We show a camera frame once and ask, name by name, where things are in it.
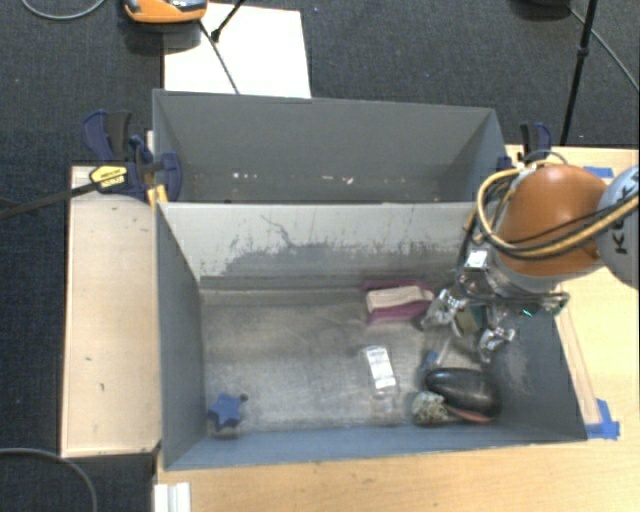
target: bin floor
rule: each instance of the bin floor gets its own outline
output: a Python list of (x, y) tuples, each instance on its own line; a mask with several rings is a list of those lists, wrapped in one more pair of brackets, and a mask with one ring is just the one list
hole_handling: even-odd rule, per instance
[[(357, 290), (201, 290), (207, 403), (246, 394), (239, 433), (409, 422), (422, 358), (449, 331), (368, 325), (364, 304)], [(389, 353), (395, 395), (374, 396), (371, 345)], [(445, 364), (474, 366), (457, 349)]]

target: gray carpet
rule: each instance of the gray carpet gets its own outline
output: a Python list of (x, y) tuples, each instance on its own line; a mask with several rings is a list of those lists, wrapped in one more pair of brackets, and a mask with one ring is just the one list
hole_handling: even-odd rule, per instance
[[(32, 0), (71, 12), (88, 0)], [(572, 2), (583, 14), (586, 0)], [(542, 121), (558, 141), (582, 26), (524, 0), (264, 0), (302, 11), (312, 93), (493, 107), (507, 142)], [(595, 29), (638, 80), (640, 2), (600, 2)], [(66, 185), (92, 158), (79, 124), (98, 109), (151, 126), (161, 41), (119, 1), (65, 23), (18, 0), (0, 17), (0, 196), (27, 201)], [(638, 147), (638, 94), (592, 38), (571, 145)], [(0, 447), (56, 450), (65, 293), (65, 206), (0, 223)], [(149, 510), (149, 457), (84, 461), (101, 510)], [(89, 510), (82, 482), (51, 464), (0, 459), (0, 510)]]

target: dark oval object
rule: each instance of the dark oval object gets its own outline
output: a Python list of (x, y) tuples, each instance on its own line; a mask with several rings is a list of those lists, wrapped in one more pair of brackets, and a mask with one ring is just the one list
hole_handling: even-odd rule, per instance
[(472, 421), (492, 420), (502, 410), (498, 386), (478, 370), (437, 368), (425, 376), (424, 384), (443, 396), (452, 412)]

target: gray cardboard box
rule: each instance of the gray cardboard box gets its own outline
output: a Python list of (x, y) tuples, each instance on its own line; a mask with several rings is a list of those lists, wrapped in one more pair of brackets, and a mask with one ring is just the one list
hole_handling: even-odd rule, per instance
[[(412, 425), (417, 368), (447, 332), (366, 322), (364, 281), (451, 279), (468, 201), (504, 154), (493, 111), (156, 91), (154, 133), (187, 181), (156, 219), (166, 469), (586, 439), (549, 314), (495, 356), (504, 409), (483, 426)], [(399, 384), (383, 399), (371, 345)], [(466, 350), (447, 366), (473, 367)], [(222, 392), (248, 396), (226, 436), (206, 418)]]

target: blue tape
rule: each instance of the blue tape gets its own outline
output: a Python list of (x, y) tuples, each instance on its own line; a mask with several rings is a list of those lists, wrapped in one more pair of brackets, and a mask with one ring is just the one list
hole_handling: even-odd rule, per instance
[(620, 422), (611, 419), (607, 402), (599, 398), (596, 398), (596, 402), (598, 409), (600, 409), (602, 422), (585, 425), (587, 436), (589, 439), (611, 439), (617, 441), (618, 437), (620, 437)]
[(591, 174), (595, 174), (598, 178), (613, 178), (613, 169), (611, 167), (593, 167), (585, 165), (584, 168)]

